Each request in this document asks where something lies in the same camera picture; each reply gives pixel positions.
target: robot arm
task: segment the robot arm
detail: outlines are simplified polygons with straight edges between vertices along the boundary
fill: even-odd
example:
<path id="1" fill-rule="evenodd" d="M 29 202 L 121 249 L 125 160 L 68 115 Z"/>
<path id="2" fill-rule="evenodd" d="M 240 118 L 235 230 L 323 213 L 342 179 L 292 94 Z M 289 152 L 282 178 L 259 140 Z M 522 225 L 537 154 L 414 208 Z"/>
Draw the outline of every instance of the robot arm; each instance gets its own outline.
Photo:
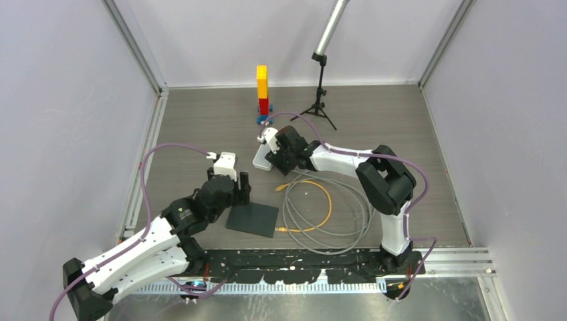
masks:
<path id="1" fill-rule="evenodd" d="M 209 180 L 200 189 L 173 201 L 152 221 L 141 243 L 104 267 L 97 265 L 140 239 L 143 230 L 97 257 L 85 262 L 73 258 L 63 265 L 64 287 L 96 269 L 68 292 L 79 321 L 98 320 L 128 294 L 163 277 L 197 273 L 203 267 L 205 253 L 193 235 L 216 222 L 226 208 L 249 202 L 248 174 L 240 173 L 239 187 L 236 160 L 229 152 L 215 157 Z"/>
<path id="2" fill-rule="evenodd" d="M 310 171 L 330 171 L 357 178 L 372 206 L 380 213 L 382 244 L 380 250 L 390 264 L 400 266 L 412 250 L 412 243 L 404 234 L 405 209 L 413 197 L 416 185 L 414 176 L 404 164 L 392 160 L 357 156 L 360 154 L 389 154 L 394 152 L 385 145 L 375 150 L 351 150 L 327 144 L 330 152 L 319 141 L 307 143 L 292 126 L 281 130 L 266 128 L 258 138 L 261 146 L 255 159 L 263 157 L 271 166 L 287 175 L 296 167 Z"/>

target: white bracket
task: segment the white bracket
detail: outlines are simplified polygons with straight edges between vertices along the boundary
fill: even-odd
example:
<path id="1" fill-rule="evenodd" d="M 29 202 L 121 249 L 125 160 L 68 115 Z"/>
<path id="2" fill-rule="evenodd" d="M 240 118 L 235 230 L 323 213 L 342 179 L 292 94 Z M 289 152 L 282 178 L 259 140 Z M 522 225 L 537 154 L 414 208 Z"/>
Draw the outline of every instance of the white bracket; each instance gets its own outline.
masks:
<path id="1" fill-rule="evenodd" d="M 117 254 L 128 246 L 132 245 L 137 239 L 142 236 L 142 231 L 136 233 L 133 237 L 123 241 L 121 244 L 113 247 L 107 252 L 93 258 L 88 259 L 84 262 L 83 273 L 87 272 L 92 268 L 97 268 L 98 265 L 105 259 Z M 162 217 L 157 217 L 152 221 L 150 226 L 150 233 L 146 236 L 146 239 L 139 243 L 137 246 L 132 248 L 130 251 L 124 253 L 120 257 L 117 257 L 114 261 L 106 264 L 105 266 L 98 269 L 98 271 L 90 274 L 86 277 L 87 283 L 93 283 L 93 291 L 98 294 L 104 294 L 110 288 L 115 286 L 118 279 L 122 278 L 124 274 L 139 265 L 144 260 L 155 255 L 159 251 L 168 249 L 179 243 L 179 238 L 177 235 L 171 235 L 171 225 L 168 221 Z"/>
<path id="2" fill-rule="evenodd" d="M 331 144 L 326 144 L 329 148 L 333 148 L 334 150 L 343 150 L 346 152 L 352 152 L 354 154 L 364 154 L 369 153 L 371 154 L 371 150 L 354 150 L 354 149 L 347 149 L 347 148 L 340 148 L 332 146 Z M 366 162 L 368 157 L 359 157 L 359 156 L 349 156 L 338 154 L 336 152 L 330 152 L 326 150 L 323 146 L 319 146 L 315 148 L 313 154 L 310 157 L 311 163 L 315 166 L 315 169 L 320 172 L 330 171 L 334 173 L 339 173 L 343 175 L 347 175 L 350 177 L 354 177 L 357 179 L 356 176 L 356 168 L 360 163 Z"/>
<path id="3" fill-rule="evenodd" d="M 398 215 L 380 213 L 382 222 L 382 247 L 389 253 L 398 256 L 409 246 L 409 239 L 404 236 L 404 215 L 410 202 L 402 206 Z"/>
<path id="4" fill-rule="evenodd" d="M 275 135 L 277 134 L 278 130 L 274 127 L 266 128 L 260 137 L 257 137 L 256 140 L 260 144 L 266 143 L 269 146 L 269 149 L 275 154 L 277 150 L 279 150 L 279 146 L 277 145 L 277 139 L 275 139 Z"/>
<path id="5" fill-rule="evenodd" d="M 219 159 L 213 165 L 215 175 L 227 175 L 233 181 L 238 181 L 236 175 L 236 154 L 233 152 L 222 152 Z"/>
<path id="6" fill-rule="evenodd" d="M 271 171 L 273 165 L 265 159 L 265 156 L 270 152 L 268 144 L 262 144 L 258 147 L 258 151 L 252 160 L 252 165 L 255 168 L 261 169 L 263 171 Z"/>
<path id="7" fill-rule="evenodd" d="M 114 295 L 112 303 L 117 304 L 129 294 L 159 279 L 181 274 L 188 266 L 187 255 L 177 246 L 155 254 L 118 279 L 113 287 L 118 293 Z"/>

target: aluminum frame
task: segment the aluminum frame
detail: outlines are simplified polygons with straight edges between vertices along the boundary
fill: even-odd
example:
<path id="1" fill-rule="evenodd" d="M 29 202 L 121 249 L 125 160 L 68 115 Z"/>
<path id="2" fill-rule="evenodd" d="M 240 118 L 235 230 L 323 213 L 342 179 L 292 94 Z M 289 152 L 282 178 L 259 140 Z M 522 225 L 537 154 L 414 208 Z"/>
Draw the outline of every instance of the aluminum frame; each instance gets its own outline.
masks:
<path id="1" fill-rule="evenodd" d="M 420 89 L 425 88 L 425 85 L 427 84 L 427 81 L 431 77 L 431 74 L 435 71 L 437 64 L 439 63 L 441 57 L 443 57 L 443 54 L 445 53 L 445 50 L 447 49 L 447 47 L 455 37 L 457 31 L 459 31 L 459 28 L 463 24 L 463 21 L 465 20 L 467 14 L 469 13 L 472 5 L 475 2 L 476 0 L 461 1 L 461 4 L 457 8 L 457 11 L 453 16 L 453 19 L 449 24 L 449 27 L 447 28 L 445 34 L 441 38 L 441 41 L 437 45 L 437 49 L 435 49 L 435 52 L 433 53 L 431 60 L 427 64 L 427 67 L 425 68 L 423 75 L 421 76 L 420 80 L 417 82 L 417 85 L 419 86 Z"/>
<path id="2" fill-rule="evenodd" d="M 156 146 L 159 130 L 161 128 L 161 122 L 163 120 L 163 114 L 165 111 L 165 106 L 167 105 L 167 98 L 169 95 L 169 89 L 164 88 L 159 96 L 156 106 L 153 110 L 152 116 L 150 118 L 150 123 L 146 130 L 146 138 L 144 140 L 144 145 L 142 152 L 138 157 L 138 166 L 135 168 L 134 181 L 130 185 L 130 190 L 128 192 L 128 205 L 126 207 L 126 215 L 124 218 L 124 223 L 121 228 L 120 238 L 131 237 L 134 235 L 134 230 L 136 229 L 136 223 L 138 222 L 138 216 L 140 214 L 140 208 L 142 207 L 143 195 L 140 182 L 140 175 L 138 174 L 139 164 L 142 162 L 146 152 Z M 146 173 L 144 176 L 144 181 L 148 180 L 150 174 L 150 167 L 152 165 L 152 159 L 154 155 L 148 158 L 146 163 Z"/>
<path id="3" fill-rule="evenodd" d="M 500 300 L 500 294 L 495 283 L 497 279 L 478 278 L 479 285 L 482 289 L 482 296 L 492 321 L 508 320 L 506 311 Z"/>
<path id="4" fill-rule="evenodd" d="M 157 80 L 156 75 L 152 71 L 152 68 L 148 63 L 146 56 L 144 55 L 143 51 L 140 49 L 140 46 L 138 45 L 136 38 L 132 34 L 131 28 L 126 23 L 126 20 L 124 19 L 122 12 L 120 12 L 120 9 L 116 5 L 115 0 L 102 0 L 102 3 L 108 10 L 108 14 L 111 16 L 112 20 L 116 24 L 118 31 L 120 32 L 122 38 L 124 39 L 124 42 L 132 52 L 132 55 L 134 55 L 134 59 L 142 69 L 142 72 L 144 73 L 144 76 L 146 76 L 146 79 L 152 86 L 152 89 L 156 92 L 156 94 L 160 94 L 162 92 L 162 89 L 166 87 L 166 84 L 164 83 L 162 85 Z"/>

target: blue lego base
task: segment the blue lego base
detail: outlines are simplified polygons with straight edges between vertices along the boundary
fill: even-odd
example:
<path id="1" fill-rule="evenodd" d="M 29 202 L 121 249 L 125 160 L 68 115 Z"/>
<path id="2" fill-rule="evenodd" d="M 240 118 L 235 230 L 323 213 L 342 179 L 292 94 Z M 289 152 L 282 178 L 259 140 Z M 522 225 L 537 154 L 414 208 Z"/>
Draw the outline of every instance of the blue lego base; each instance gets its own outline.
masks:
<path id="1" fill-rule="evenodd" d="M 268 118 L 268 115 L 258 116 L 258 119 L 256 120 L 256 124 L 260 125 L 263 121 L 266 120 L 266 118 Z"/>
<path id="2" fill-rule="evenodd" d="M 269 112 L 273 112 L 273 105 L 272 104 L 269 105 Z M 266 120 L 266 118 L 268 118 L 268 115 L 260 115 L 258 117 L 258 119 L 256 120 L 256 124 L 260 125 L 264 120 Z"/>

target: tripod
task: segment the tripod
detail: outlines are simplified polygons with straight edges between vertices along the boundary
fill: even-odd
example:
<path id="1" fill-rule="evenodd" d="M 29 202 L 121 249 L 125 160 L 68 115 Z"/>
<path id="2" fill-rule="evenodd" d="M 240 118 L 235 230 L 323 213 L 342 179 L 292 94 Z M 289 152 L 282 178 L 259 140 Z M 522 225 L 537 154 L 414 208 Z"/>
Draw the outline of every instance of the tripod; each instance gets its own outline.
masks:
<path id="1" fill-rule="evenodd" d="M 322 56 L 319 56 L 318 58 L 319 59 L 317 59 L 317 60 L 319 61 L 319 65 L 321 66 L 321 73 L 319 75 L 319 87 L 317 87 L 317 92 L 316 92 L 317 98 L 315 100 L 315 104 L 312 104 L 311 107 L 304 110 L 300 115 L 309 114 L 309 115 L 325 118 L 326 120 L 329 121 L 331 126 L 333 126 L 333 128 L 335 130 L 337 130 L 336 127 L 335 127 L 335 124 L 333 124 L 333 122 L 331 121 L 329 116 L 327 116 L 327 114 L 323 110 L 323 108 L 325 108 L 325 103 L 321 102 L 321 96 L 325 96 L 327 94 L 327 91 L 324 90 L 323 87 L 322 87 L 322 84 L 323 84 L 323 69 L 325 68 L 325 65 L 327 64 L 327 56 L 322 55 Z"/>

